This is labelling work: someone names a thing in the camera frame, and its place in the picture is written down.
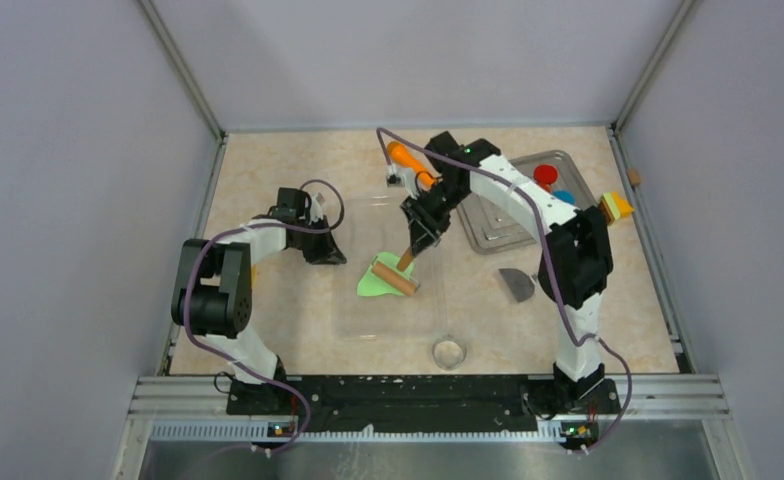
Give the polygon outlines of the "clear plastic tray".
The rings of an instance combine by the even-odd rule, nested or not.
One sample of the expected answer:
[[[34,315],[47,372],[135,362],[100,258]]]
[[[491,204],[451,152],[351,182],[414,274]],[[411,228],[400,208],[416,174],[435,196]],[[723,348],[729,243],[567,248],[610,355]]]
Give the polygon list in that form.
[[[355,198],[334,232],[347,262],[334,268],[331,319],[347,340],[432,337],[446,326],[437,248],[412,258],[402,200]]]

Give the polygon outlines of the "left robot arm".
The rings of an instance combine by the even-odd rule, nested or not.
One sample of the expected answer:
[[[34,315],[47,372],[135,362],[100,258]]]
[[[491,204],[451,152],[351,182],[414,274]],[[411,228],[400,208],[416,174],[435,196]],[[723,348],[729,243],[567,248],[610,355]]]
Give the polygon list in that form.
[[[253,269],[287,250],[310,265],[344,265],[322,202],[305,187],[281,187],[267,212],[212,239],[186,240],[171,298],[172,321],[198,348],[224,360],[236,380],[252,385],[251,401],[265,413],[287,404],[282,362],[250,324]]]

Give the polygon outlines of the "wooden double-ended roller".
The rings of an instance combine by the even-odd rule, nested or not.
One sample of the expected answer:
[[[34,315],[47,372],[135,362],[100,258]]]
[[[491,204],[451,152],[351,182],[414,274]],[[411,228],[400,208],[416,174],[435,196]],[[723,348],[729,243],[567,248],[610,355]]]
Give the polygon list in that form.
[[[408,247],[399,257],[400,260],[394,269],[385,266],[381,262],[376,262],[372,267],[372,272],[396,289],[402,291],[404,296],[411,297],[416,293],[419,287],[418,282],[413,280],[408,273],[409,267],[413,263],[414,256],[410,253]]]

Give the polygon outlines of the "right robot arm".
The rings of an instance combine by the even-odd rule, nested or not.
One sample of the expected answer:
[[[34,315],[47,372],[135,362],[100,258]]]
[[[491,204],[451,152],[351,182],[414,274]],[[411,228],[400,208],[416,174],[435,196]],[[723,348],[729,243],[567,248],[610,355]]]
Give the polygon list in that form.
[[[557,307],[562,331],[554,361],[554,397],[568,412],[580,412],[595,397],[605,368],[599,352],[599,317],[613,256],[607,220],[558,199],[522,174],[485,139],[468,145],[442,132],[420,148],[439,177],[410,170],[402,202],[411,257],[436,246],[450,226],[452,211],[470,195],[488,200],[539,239],[537,283]]]

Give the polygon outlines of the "green dough lump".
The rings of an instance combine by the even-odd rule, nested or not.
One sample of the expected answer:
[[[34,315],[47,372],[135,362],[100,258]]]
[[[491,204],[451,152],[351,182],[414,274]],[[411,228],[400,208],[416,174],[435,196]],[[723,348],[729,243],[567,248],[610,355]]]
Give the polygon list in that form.
[[[382,295],[404,296],[402,291],[396,289],[372,272],[372,267],[376,262],[381,262],[385,266],[394,269],[399,260],[400,257],[391,252],[378,253],[372,260],[369,268],[358,281],[356,294],[360,297],[377,297]]]

